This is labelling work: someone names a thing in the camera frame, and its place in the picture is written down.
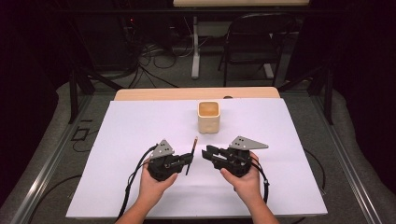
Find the black chair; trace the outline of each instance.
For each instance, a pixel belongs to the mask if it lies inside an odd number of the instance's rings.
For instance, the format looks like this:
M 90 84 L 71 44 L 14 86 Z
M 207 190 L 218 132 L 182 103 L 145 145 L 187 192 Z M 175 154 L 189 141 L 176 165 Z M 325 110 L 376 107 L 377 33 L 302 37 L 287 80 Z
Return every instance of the black chair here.
M 219 63 L 224 63 L 224 83 L 227 82 L 228 64 L 275 63 L 272 86 L 275 86 L 277 70 L 282 56 L 284 39 L 296 24 L 290 14 L 247 14 L 235 19 L 228 29 L 224 51 Z

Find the pen holder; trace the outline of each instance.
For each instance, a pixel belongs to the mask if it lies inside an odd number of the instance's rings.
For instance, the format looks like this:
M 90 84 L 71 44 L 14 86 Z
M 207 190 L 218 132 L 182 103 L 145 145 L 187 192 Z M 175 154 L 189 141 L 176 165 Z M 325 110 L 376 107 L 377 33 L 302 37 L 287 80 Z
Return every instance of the pen holder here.
M 220 126 L 220 106 L 218 102 L 206 101 L 198 104 L 198 131 L 218 133 Z

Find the person's right hand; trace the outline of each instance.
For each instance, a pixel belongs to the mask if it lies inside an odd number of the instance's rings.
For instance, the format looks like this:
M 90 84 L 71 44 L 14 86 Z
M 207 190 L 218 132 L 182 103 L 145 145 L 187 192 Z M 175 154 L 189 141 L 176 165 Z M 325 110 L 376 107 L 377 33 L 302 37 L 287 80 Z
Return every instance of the person's right hand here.
M 253 152 L 250 152 L 250 157 L 257 161 L 259 160 Z M 225 168 L 222 168 L 220 172 L 224 178 L 233 185 L 236 193 L 247 206 L 250 206 L 257 200 L 262 200 L 260 192 L 260 173 L 256 167 L 251 166 L 247 174 L 241 177 L 231 174 Z

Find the table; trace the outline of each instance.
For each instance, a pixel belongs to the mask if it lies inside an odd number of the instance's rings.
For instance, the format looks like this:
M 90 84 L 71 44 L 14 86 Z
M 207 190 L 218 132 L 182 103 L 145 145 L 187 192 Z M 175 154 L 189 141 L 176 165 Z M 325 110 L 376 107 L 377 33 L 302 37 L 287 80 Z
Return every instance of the table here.
M 174 0 L 175 7 L 306 7 L 309 0 Z M 199 46 L 198 46 L 198 19 L 193 17 L 194 54 L 192 60 L 191 78 L 199 77 Z
M 196 106 L 204 99 L 220 103 L 217 134 L 198 133 Z M 119 91 L 106 112 L 66 216 L 116 217 L 128 176 L 149 147 L 166 139 L 176 155 L 184 154 L 198 136 L 189 175 L 184 175 L 184 168 L 148 218 L 249 217 L 232 187 L 199 154 L 208 144 L 227 147 L 238 134 L 269 145 L 255 153 L 271 184 L 268 206 L 276 216 L 327 214 L 283 99 L 275 88 L 258 87 Z M 136 178 L 128 207 L 138 186 Z

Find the white tabletop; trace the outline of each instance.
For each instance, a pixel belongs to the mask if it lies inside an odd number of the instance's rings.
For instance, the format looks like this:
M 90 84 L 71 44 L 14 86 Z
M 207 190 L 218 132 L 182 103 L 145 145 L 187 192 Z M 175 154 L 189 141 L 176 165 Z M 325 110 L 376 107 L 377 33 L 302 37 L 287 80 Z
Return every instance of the white tabletop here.
M 198 136 L 189 175 L 184 175 L 185 167 L 148 218 L 249 217 L 233 187 L 201 155 L 206 145 L 226 148 L 237 135 L 269 145 L 254 152 L 269 180 L 268 206 L 276 216 L 327 214 L 283 99 L 217 101 L 221 118 L 216 134 L 198 133 L 198 100 L 111 102 L 66 216 L 116 217 L 128 176 L 145 151 L 166 139 L 181 155 L 191 152 Z M 127 208 L 138 186 L 137 177 Z
M 175 7 L 307 6 L 309 0 L 174 0 Z

